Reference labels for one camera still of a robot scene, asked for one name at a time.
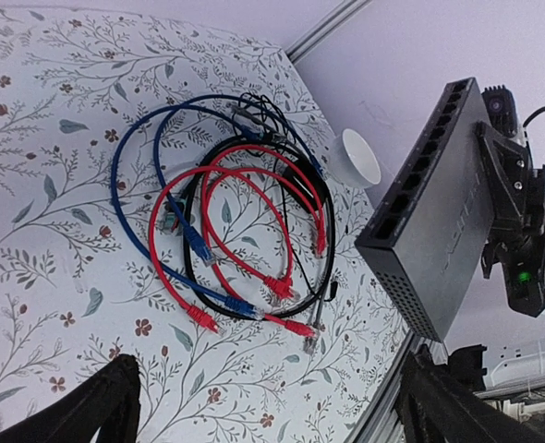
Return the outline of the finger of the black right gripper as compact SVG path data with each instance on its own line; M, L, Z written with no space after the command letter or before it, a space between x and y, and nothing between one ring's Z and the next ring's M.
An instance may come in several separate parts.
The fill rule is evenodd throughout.
M526 237L532 219L529 153L485 121L476 123L475 135L493 208L490 236L504 240Z

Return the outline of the black ethernet cable teal boot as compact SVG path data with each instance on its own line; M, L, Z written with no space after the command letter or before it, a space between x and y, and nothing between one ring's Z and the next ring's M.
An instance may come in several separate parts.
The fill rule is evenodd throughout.
M225 157L235 153L245 151L249 154L266 154L273 156L276 160L285 165L282 173L274 170L262 170L259 168L240 167L238 169L222 169L219 162ZM266 196L265 192L254 185L249 174L265 174L272 177L280 184L283 194L289 194L293 200L298 203L302 209L308 212L315 225L315 247L316 257L325 257L326 265L319 286L314 289L309 288L309 298L303 304L290 309L279 315L266 315L268 321L278 321L283 318L296 315L314 302L323 303L324 295L331 283L335 256L335 218L333 214L333 201L331 192L324 180L315 172L313 165L307 161L304 155L295 150L271 141L253 141L249 142L243 138L229 138L211 149L203 158L200 165L192 173L195 177L191 179L186 186L183 196L187 199L185 213L178 217L180 222L186 220L191 211L191 201L197 188L200 189L200 210L201 210L201 229L202 236L200 240L208 245L213 240L225 256L231 259L240 269L249 276L254 277L266 286L272 293L272 299L275 302L286 299L297 300L299 294L294 291L292 272L293 267L300 267L301 262L292 247L292 241L287 224L287 212L279 212L273 205L273 202ZM285 246L288 251L286 273L281 277L265 275L259 270L253 268L244 260L240 259L235 252L229 250L224 241L218 236L212 226L209 218L209 206L212 193L216 187L226 178L233 176L236 180L244 181L256 192L262 199L268 209L270 209L281 229L282 237L285 240Z

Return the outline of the black network switch box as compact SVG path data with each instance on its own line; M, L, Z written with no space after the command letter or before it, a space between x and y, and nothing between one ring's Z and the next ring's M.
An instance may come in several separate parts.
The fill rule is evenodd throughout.
M417 335L442 342L463 303L492 222L474 78L451 82L355 247Z

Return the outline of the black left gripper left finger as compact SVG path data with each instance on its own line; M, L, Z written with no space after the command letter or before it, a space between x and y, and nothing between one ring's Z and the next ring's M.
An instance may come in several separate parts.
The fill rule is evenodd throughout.
M0 432L0 442L135 442L137 359L120 354L62 400Z

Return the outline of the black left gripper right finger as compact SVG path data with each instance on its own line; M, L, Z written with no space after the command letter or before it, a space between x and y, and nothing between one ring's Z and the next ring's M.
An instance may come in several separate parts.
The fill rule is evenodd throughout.
M545 436L476 397L429 353L408 353L398 417L406 442L545 442Z

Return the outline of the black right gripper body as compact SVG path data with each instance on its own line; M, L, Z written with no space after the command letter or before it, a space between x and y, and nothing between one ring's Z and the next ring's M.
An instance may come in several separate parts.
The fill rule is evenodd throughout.
M545 167L515 178L487 171L494 219L480 266L488 279L502 267L509 307L538 317L545 310Z

